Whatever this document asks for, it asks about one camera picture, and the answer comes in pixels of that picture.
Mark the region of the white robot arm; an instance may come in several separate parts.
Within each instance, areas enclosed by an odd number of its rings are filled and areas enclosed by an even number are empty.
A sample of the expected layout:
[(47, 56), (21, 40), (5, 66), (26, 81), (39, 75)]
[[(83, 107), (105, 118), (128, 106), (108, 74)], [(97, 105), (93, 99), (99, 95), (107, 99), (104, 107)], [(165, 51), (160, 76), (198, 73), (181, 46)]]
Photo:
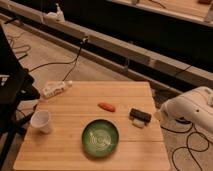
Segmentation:
[(164, 102), (160, 112), (167, 117), (184, 118), (213, 134), (213, 90), (201, 86)]

